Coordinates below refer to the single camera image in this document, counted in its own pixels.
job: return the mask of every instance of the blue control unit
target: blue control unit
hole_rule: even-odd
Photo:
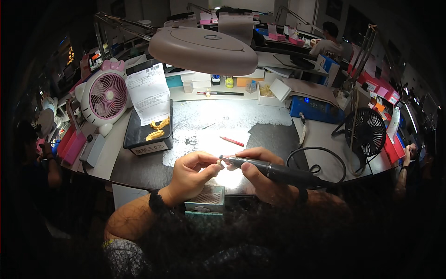
[[[299,117],[302,112],[305,119],[337,124],[344,120],[344,111],[319,100],[302,96],[293,96],[289,114],[292,117]]]

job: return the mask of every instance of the small toy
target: small toy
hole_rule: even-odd
[[[234,80],[231,79],[231,78],[227,78],[225,83],[226,83],[226,87],[227,88],[233,88],[234,87]]]
[[[145,138],[145,140],[147,140],[147,141],[151,141],[151,140],[153,140],[154,138],[160,137],[160,136],[162,136],[162,135],[164,135],[164,131],[163,131],[163,130],[158,130],[158,131],[155,131],[155,132],[150,133],[150,134]]]
[[[155,121],[152,121],[150,123],[150,127],[154,128],[156,130],[159,130],[159,129],[164,128],[164,126],[166,126],[167,124],[170,124],[170,116],[168,116],[166,119],[164,119],[159,125],[156,125]]]

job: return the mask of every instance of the dental handpiece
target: dental handpiece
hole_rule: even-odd
[[[274,182],[293,185],[298,188],[318,189],[334,186],[333,182],[325,181],[314,176],[309,171],[293,169],[287,166],[277,165],[266,161],[255,160],[244,157],[230,156],[228,158],[220,156],[237,168],[241,168],[245,162],[251,163],[267,178]]]

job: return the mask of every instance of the paper document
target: paper document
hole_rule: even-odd
[[[170,115],[170,91],[162,63],[129,75],[125,84],[141,126],[162,121]]]

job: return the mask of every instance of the wristwatch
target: wristwatch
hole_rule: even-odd
[[[220,76],[212,75],[212,85],[220,85]]]
[[[164,203],[161,195],[158,194],[159,190],[155,190],[150,194],[149,207],[156,215],[160,216],[170,212],[170,208]]]

